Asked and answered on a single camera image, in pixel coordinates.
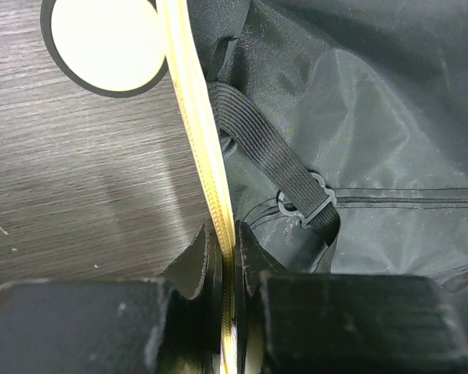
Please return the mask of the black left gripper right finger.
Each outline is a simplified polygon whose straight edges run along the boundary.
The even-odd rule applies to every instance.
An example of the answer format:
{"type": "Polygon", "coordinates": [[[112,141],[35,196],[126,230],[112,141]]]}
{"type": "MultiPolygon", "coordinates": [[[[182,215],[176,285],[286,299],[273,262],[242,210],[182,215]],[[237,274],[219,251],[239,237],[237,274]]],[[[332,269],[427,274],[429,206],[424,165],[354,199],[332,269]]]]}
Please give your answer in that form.
{"type": "Polygon", "coordinates": [[[468,331],[418,276],[294,273],[236,223],[238,373],[468,373],[468,331]]]}

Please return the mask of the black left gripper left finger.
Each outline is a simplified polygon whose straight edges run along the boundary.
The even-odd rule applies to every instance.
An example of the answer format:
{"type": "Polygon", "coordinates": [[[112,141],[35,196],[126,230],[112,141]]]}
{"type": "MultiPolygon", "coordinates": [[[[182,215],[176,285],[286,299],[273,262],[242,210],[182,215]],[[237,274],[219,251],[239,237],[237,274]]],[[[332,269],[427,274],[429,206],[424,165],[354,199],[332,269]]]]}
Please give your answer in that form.
{"type": "Polygon", "coordinates": [[[205,223],[156,277],[0,286],[0,373],[217,373],[222,260],[205,223]]]}

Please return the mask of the yellow hard-shell suitcase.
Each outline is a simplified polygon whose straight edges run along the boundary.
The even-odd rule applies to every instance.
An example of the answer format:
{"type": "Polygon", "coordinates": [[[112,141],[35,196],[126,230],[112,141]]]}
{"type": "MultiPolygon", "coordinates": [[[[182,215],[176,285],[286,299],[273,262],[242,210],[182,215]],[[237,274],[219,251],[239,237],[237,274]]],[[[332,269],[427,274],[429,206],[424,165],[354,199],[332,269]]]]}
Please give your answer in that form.
{"type": "Polygon", "coordinates": [[[468,331],[468,1],[44,1],[58,67],[96,94],[168,73],[222,260],[236,223],[294,273],[426,277],[468,331]]]}

